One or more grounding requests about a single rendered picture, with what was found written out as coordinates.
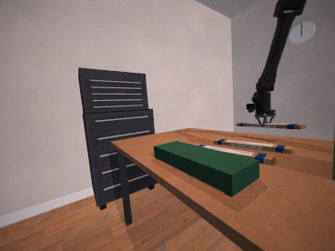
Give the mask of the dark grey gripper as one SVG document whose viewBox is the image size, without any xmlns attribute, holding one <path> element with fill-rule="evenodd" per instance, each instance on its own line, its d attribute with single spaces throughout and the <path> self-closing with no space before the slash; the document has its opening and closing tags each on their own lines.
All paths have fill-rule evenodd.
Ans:
<svg viewBox="0 0 335 251">
<path fill-rule="evenodd" d="M 266 124 L 271 124 L 271 122 L 272 122 L 273 118 L 275 117 L 276 113 L 274 113 L 275 110 L 270 110 L 270 101 L 267 101 L 266 103 L 264 103 L 264 102 L 260 102 L 260 103 L 262 103 L 262 111 L 255 111 L 255 114 L 256 114 L 255 117 L 258 120 L 260 126 L 264 127 L 265 123 Z M 269 123 L 268 123 L 268 120 L 267 120 L 268 116 L 271 116 L 271 119 L 269 120 Z M 261 124 L 261 122 L 259 120 L 260 117 L 264 117 L 263 124 Z"/>
</svg>

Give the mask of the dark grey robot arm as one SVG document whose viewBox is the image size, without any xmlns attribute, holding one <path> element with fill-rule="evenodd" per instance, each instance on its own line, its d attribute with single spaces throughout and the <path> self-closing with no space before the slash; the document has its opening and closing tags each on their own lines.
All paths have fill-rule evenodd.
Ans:
<svg viewBox="0 0 335 251">
<path fill-rule="evenodd" d="M 270 101 L 270 92 L 274 91 L 279 60 L 286 44 L 289 30 L 296 15 L 302 14 L 306 1 L 307 0 L 278 0 L 273 15 L 273 17 L 278 18 L 278 22 L 265 68 L 256 84 L 257 92 L 252 96 L 252 102 L 255 104 L 247 104 L 247 110 L 250 113 L 255 110 L 262 111 L 262 103 L 260 102 L 266 103 Z M 284 13 L 284 11 L 292 12 Z M 262 95 L 260 95 L 261 93 Z"/>
</svg>

